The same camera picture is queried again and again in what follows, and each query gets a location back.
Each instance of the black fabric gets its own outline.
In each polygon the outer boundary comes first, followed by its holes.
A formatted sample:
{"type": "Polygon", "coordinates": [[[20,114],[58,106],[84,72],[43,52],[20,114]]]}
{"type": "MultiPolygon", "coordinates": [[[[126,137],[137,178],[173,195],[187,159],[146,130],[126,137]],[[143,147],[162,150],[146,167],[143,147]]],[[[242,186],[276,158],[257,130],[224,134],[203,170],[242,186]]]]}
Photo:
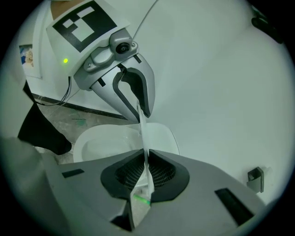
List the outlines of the black fabric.
{"type": "Polygon", "coordinates": [[[33,146],[49,149],[57,155],[71,150],[71,143],[43,116],[26,82],[24,92],[34,102],[18,134],[18,138],[33,146]]]}

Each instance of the black vent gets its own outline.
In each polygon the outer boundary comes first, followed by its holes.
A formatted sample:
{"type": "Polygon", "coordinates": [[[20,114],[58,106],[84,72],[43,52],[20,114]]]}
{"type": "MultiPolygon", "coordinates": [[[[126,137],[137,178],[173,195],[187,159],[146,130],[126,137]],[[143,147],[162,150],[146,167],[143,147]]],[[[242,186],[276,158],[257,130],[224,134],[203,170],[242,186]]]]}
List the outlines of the black vent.
{"type": "Polygon", "coordinates": [[[121,184],[132,191],[142,175],[143,170],[144,160],[141,156],[138,156],[124,166],[118,168],[115,172],[115,177],[121,184]]]}
{"type": "Polygon", "coordinates": [[[163,187],[169,180],[175,176],[176,168],[169,162],[157,158],[149,159],[149,171],[153,177],[155,191],[163,187]]]}

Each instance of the floor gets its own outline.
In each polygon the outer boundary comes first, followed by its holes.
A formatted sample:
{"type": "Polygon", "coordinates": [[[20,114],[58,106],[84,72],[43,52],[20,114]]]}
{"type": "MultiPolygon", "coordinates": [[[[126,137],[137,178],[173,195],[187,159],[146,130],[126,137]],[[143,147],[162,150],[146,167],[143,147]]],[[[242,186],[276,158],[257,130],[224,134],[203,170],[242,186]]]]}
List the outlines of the floor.
{"type": "Polygon", "coordinates": [[[53,124],[53,126],[72,143],[72,150],[59,156],[47,149],[39,147],[36,148],[41,153],[49,153],[53,155],[58,164],[67,164],[73,162],[73,147],[78,137],[85,130],[101,124],[131,124],[131,122],[128,120],[81,112],[58,105],[38,105],[38,107],[43,115],[53,124]]]}

